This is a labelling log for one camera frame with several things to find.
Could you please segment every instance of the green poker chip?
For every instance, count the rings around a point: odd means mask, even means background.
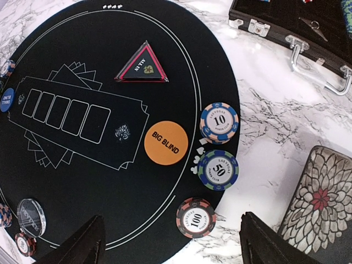
[[[214,191],[225,191],[237,181],[239,166],[231,153],[212,150],[200,158],[197,173],[207,188]]]

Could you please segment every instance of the black briefcase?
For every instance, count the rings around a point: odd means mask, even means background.
[[[341,0],[234,0],[229,12],[234,28],[264,37],[293,50],[290,67],[309,77],[297,65],[300,54],[345,79],[341,87],[325,83],[336,95],[347,94],[352,81],[352,40]]]

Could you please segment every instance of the blue round button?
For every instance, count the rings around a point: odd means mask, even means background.
[[[0,110],[1,112],[7,112],[15,101],[15,91],[12,88],[7,89],[0,102]]]

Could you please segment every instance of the marble surface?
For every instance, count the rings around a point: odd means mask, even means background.
[[[75,0],[9,0],[0,11],[0,64],[37,26]],[[218,205],[215,230],[191,241],[166,264],[242,263],[241,215],[252,211],[277,230],[300,178],[308,153],[325,145],[352,156],[352,91],[338,97],[322,89],[341,78],[308,59],[299,64],[320,80],[292,73],[291,51],[228,25],[232,0],[179,0],[216,35],[237,79],[241,102],[238,151],[240,177]],[[0,246],[20,263],[1,230]]]

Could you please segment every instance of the floral pattern case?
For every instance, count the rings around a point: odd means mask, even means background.
[[[315,146],[278,231],[325,264],[352,263],[352,159]]]

